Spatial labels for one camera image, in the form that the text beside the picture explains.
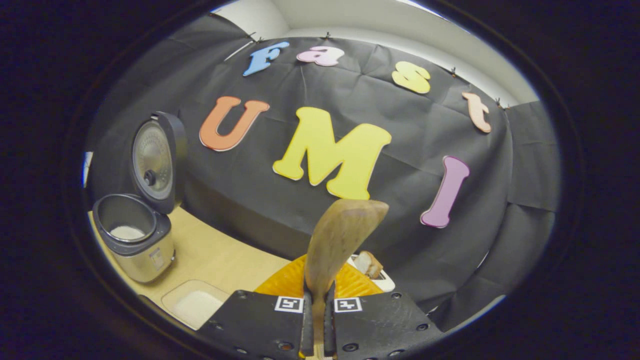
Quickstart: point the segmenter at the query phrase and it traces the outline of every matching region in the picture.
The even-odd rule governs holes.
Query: letter m
[[[367,187],[382,147],[391,142],[391,134],[372,124],[356,126],[335,142],[331,116],[311,107],[296,111],[300,119],[291,143],[282,159],[273,163],[273,171],[292,180],[300,180],[305,171],[300,167],[307,153],[309,183],[321,183],[340,166],[338,175],[329,180],[326,189],[343,199],[369,199]]]

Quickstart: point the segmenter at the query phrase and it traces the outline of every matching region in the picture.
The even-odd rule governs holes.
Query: food item
[[[361,251],[360,255],[353,260],[356,268],[370,279],[380,277],[382,264],[368,251]]]

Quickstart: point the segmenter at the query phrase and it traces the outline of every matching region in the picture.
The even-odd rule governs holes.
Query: black fabric backdrop
[[[545,248],[559,198],[557,144],[539,102],[503,110],[474,85],[422,58],[353,40],[268,40],[223,61],[249,41],[229,21],[203,17],[159,43],[123,76],[96,114],[87,141],[86,150],[95,152],[93,200],[134,191],[128,171],[133,133],[151,112],[167,111],[180,117],[188,135],[182,206],[238,240],[294,259],[306,252],[316,222],[337,199],[325,186],[338,169],[318,186],[308,183],[306,157],[299,181],[272,170],[296,130],[296,110],[312,106],[329,112],[336,141],[362,123],[392,135],[368,187],[371,199],[386,202],[390,211],[362,249],[424,311],[438,306],[432,316],[439,327],[451,329],[522,280]],[[281,41],[290,46],[269,68],[242,76],[252,52]],[[296,59],[318,45],[345,55],[334,67]],[[429,71],[429,93],[393,82],[398,61]],[[462,92],[479,95],[487,105],[491,133],[473,126]],[[238,146],[215,152],[200,143],[198,133],[221,96],[271,107]],[[221,134],[235,126],[243,104],[229,112]],[[419,217],[439,189],[445,155],[464,161],[470,175],[449,225],[437,229]]]

